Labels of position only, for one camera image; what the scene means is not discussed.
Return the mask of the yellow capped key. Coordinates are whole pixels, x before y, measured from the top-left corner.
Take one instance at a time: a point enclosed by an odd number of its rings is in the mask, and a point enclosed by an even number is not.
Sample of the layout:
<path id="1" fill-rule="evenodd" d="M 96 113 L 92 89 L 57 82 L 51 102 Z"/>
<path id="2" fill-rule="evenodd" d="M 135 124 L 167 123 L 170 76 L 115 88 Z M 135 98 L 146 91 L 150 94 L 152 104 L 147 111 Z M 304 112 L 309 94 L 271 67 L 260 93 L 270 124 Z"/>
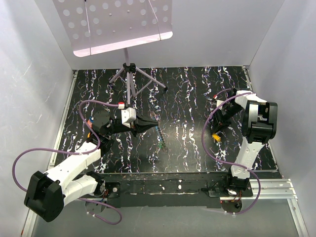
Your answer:
<path id="1" fill-rule="evenodd" d="M 221 141 L 221 137 L 219 135 L 217 135 L 216 133 L 212 134 L 212 138 L 214 139 L 214 141 L 216 142 L 220 142 Z"/>

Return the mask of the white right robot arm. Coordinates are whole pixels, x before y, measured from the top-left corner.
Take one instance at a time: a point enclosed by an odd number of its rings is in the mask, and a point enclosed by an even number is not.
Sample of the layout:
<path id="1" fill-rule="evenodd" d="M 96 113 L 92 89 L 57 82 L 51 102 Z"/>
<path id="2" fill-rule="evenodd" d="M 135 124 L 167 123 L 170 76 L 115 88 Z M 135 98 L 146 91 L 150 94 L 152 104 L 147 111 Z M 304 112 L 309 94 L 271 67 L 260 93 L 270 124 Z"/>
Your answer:
<path id="1" fill-rule="evenodd" d="M 231 118 L 244 110 L 241 133 L 242 145 L 234 164 L 230 167 L 228 175 L 224 178 L 222 188 L 229 196 L 246 191 L 250 173 L 261 149 L 273 139 L 277 131 L 278 105 L 259 98 L 247 90 L 236 88 L 224 89 L 232 100 L 222 104 L 218 94 L 214 96 L 218 110 L 213 115 L 212 134 L 229 127 Z"/>

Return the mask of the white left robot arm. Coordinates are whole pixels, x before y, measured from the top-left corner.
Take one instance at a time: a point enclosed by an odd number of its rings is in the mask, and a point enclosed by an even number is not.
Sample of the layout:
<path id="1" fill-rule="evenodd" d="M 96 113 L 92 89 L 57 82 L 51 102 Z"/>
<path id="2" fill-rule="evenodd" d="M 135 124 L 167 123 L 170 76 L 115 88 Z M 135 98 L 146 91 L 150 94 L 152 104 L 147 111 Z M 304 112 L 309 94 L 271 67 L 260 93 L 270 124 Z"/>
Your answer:
<path id="1" fill-rule="evenodd" d="M 158 121 L 136 115 L 132 108 L 113 118 L 107 111 L 98 111 L 89 122 L 92 132 L 78 149 L 56 167 L 45 173 L 35 172 L 30 179 L 24 204 L 46 222 L 57 218 L 64 206 L 84 195 L 107 198 L 120 190 L 119 183 L 109 183 L 96 172 L 78 175 L 107 153 L 114 143 L 112 136 L 131 132 L 134 136 L 158 126 Z"/>

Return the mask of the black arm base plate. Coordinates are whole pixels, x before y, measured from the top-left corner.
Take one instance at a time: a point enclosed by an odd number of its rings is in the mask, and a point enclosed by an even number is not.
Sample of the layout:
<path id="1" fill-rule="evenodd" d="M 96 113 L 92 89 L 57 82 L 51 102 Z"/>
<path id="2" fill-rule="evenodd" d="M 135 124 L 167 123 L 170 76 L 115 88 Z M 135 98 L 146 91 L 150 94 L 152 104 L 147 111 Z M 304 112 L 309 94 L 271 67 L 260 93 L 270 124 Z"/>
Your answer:
<path id="1" fill-rule="evenodd" d="M 227 197 L 227 172 L 98 173 L 105 182 L 107 204 L 114 207 L 221 208 Z"/>

